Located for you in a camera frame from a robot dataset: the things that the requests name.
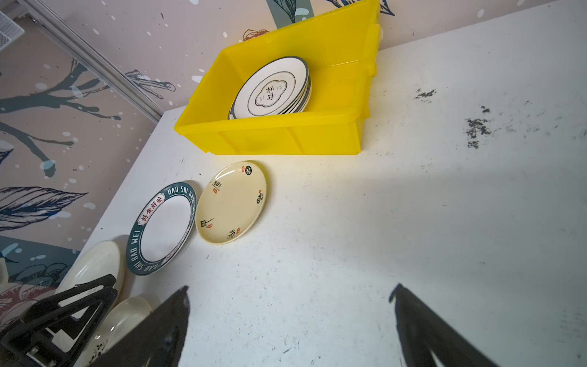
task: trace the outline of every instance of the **stack of plates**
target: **stack of plates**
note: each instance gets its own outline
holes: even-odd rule
[[[260,68],[238,92],[228,119],[302,112],[312,93],[308,65],[296,56]]]

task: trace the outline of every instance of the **air vent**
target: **air vent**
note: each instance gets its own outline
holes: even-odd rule
[[[25,30],[0,11],[0,51],[25,33]]]

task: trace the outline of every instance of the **plate with chinese characters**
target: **plate with chinese characters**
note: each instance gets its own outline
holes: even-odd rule
[[[141,210],[126,246],[126,266],[137,275],[163,268],[194,227],[194,189],[185,182],[162,188]]]
[[[195,224],[214,245],[236,240],[257,220],[267,196],[267,181],[251,162],[231,164],[210,180],[200,197]]]
[[[278,115],[303,95],[308,77],[308,65],[296,56],[270,62],[242,86],[231,115],[236,119]]]

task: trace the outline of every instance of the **metal window frame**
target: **metal window frame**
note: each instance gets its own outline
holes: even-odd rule
[[[87,43],[69,24],[59,17],[41,0],[18,0],[28,8],[38,29],[57,43],[65,52],[77,59],[89,71],[101,78],[136,109],[155,124],[161,119],[163,110],[115,65]]]

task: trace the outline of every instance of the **wall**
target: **wall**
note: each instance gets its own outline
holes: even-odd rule
[[[31,21],[19,24],[26,33],[0,53],[0,257],[11,281],[0,325],[60,283],[155,127]]]
[[[109,61],[177,87],[153,99],[164,110],[187,104],[218,53],[237,42],[356,0],[46,0]],[[450,31],[549,0],[381,0],[381,48]],[[333,34],[344,37],[344,34]]]

